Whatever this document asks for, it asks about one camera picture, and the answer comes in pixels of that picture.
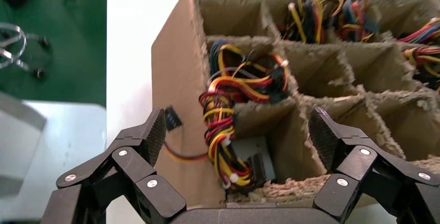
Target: green surface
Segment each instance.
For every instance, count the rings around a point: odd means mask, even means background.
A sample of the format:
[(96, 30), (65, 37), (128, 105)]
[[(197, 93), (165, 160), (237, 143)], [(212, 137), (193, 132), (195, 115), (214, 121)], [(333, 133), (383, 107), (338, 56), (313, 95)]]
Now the green surface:
[(106, 0), (29, 0), (12, 10), (0, 0), (0, 22), (47, 36), (51, 48), (31, 41), (24, 60), (43, 66), (38, 81), (15, 65), (0, 69), (0, 90), (26, 100), (96, 103), (105, 106)]

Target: wire harness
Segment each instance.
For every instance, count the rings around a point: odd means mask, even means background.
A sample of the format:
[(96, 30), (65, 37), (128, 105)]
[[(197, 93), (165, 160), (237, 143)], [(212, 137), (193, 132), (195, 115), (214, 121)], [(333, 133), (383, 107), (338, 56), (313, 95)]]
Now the wire harness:
[(287, 62), (273, 52), (253, 50), (248, 56), (236, 46), (217, 41), (210, 50), (211, 78), (207, 90), (199, 97), (208, 152), (181, 156), (165, 144), (168, 152), (181, 161), (209, 158), (225, 189), (248, 192), (265, 182), (260, 171), (253, 168), (253, 158), (246, 162), (234, 152), (236, 103), (258, 102), (275, 104), (287, 97), (289, 70)]
[(413, 78), (428, 88), (440, 92), (440, 47), (429, 46), (412, 48), (403, 51), (403, 56), (417, 72)]
[(436, 44), (439, 45), (440, 18), (433, 18), (418, 31), (402, 37), (399, 41), (412, 44)]
[(335, 31), (344, 41), (368, 42), (379, 31), (380, 15), (367, 0), (345, 0), (336, 17)]
[(325, 43), (325, 30), (333, 25), (343, 0), (296, 0), (287, 6), (283, 39), (309, 44)]

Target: cardboard compartment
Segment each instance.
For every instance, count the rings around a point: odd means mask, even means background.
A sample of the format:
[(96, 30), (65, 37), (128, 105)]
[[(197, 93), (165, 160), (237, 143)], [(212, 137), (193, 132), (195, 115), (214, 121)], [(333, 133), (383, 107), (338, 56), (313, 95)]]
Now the cardboard compartment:
[(344, 44), (347, 62), (354, 72), (354, 85), (369, 92), (414, 91), (417, 83), (398, 46), (393, 44)]
[(440, 156), (440, 110), (430, 92), (368, 94), (407, 160)]
[(380, 32), (390, 31), (394, 37), (403, 33), (412, 33), (422, 27), (426, 20), (426, 13), (418, 12), (422, 5), (426, 8), (427, 0), (372, 0), (377, 5), (381, 19)]
[(196, 0), (206, 35), (268, 36), (259, 1)]
[(304, 180), (322, 174), (315, 151), (305, 145), (306, 119), (294, 99), (276, 105), (239, 104), (235, 110), (237, 139), (266, 136), (276, 181)]
[(383, 5), (381, 31), (390, 31), (397, 39), (440, 17), (439, 5), (434, 5), (432, 0), (382, 0), (380, 4)]
[(301, 94), (317, 98), (355, 95), (353, 74), (334, 45), (282, 41), (286, 59)]
[[(206, 43), (207, 43), (207, 50), (208, 50), (208, 56), (205, 58), (205, 63), (208, 66), (209, 64), (209, 50), (211, 49), (212, 45), (216, 41), (226, 41), (230, 44), (233, 44), (237, 48), (239, 48), (244, 55), (250, 54), (253, 50), (259, 50), (259, 49), (265, 49), (267, 46), (271, 46), (273, 43), (273, 40), (269, 37), (234, 37), (234, 36), (207, 36), (206, 37)], [(281, 58), (285, 59), (285, 53), (284, 49), (280, 45), (273, 46), (273, 52), (278, 54)], [(290, 76), (288, 78), (288, 90), (291, 95), (293, 95), (297, 91), (297, 83), (293, 76)]]

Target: cable tie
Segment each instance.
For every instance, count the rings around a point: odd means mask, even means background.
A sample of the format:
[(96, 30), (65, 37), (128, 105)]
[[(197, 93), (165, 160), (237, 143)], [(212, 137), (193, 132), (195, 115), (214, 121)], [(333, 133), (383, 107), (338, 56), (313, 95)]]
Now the cable tie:
[(238, 174), (232, 173), (231, 176), (229, 177), (229, 180), (231, 180), (231, 182), (235, 184), (236, 182), (238, 182)]
[(287, 66), (288, 66), (288, 60), (284, 60), (284, 61), (281, 63), (281, 66), (282, 66), (282, 67), (287, 67)]
[(226, 138), (222, 141), (222, 144), (224, 146), (228, 146), (231, 144), (231, 139), (230, 139), (231, 135), (228, 133), (226, 134)]
[(293, 9), (295, 9), (295, 3), (289, 3), (288, 4), (288, 6), (287, 6), (287, 8), (289, 9), (289, 10), (293, 10)]

